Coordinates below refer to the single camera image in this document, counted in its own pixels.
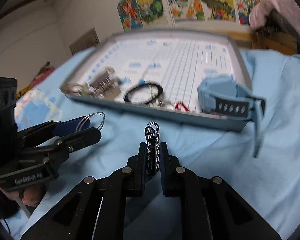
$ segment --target triangular cutout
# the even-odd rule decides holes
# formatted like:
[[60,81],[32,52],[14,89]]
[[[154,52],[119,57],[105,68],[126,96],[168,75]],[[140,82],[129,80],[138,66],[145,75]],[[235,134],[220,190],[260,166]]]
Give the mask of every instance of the triangular cutout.
[[249,211],[231,193],[227,192],[225,198],[235,225],[239,226],[252,220],[252,215]]
[[81,192],[78,192],[74,197],[65,204],[59,211],[53,216],[53,221],[58,222],[66,227],[71,224],[74,213],[77,210],[78,204],[81,199]]

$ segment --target pink striped cloth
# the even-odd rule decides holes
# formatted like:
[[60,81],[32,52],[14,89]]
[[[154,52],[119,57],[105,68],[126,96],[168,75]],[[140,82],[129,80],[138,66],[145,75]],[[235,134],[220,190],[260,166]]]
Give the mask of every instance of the pink striped cloth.
[[300,8],[294,0],[261,0],[251,11],[249,20],[252,29],[265,25],[265,16],[276,9],[300,35]]

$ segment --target red string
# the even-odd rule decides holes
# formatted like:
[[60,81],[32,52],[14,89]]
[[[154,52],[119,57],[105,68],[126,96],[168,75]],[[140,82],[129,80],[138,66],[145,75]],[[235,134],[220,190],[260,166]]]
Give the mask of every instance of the red string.
[[190,112],[189,108],[186,107],[185,104],[184,104],[183,102],[178,102],[178,103],[176,103],[176,109],[177,109],[177,110],[181,110],[181,109],[180,109],[180,106],[182,106],[183,109],[186,110],[187,112]]

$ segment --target light blue watch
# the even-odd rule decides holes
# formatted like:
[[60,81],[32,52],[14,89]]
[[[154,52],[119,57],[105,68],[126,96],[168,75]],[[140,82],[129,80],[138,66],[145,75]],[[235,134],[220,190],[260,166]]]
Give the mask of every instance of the light blue watch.
[[266,110],[263,98],[252,96],[252,91],[238,84],[232,76],[221,75],[202,80],[198,86],[199,104],[205,112],[215,112],[229,119],[248,120],[255,123],[254,157],[258,157],[262,142],[260,124]]

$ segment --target brand logo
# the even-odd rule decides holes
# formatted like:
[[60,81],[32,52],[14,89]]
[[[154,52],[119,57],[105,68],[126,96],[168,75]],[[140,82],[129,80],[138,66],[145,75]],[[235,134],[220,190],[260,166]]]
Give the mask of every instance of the brand logo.
[[21,179],[16,179],[14,182],[16,185],[20,185],[20,184],[25,184],[25,183],[35,181],[35,180],[41,179],[41,178],[42,178],[42,173],[38,172],[37,174],[33,174],[31,176],[23,177]]

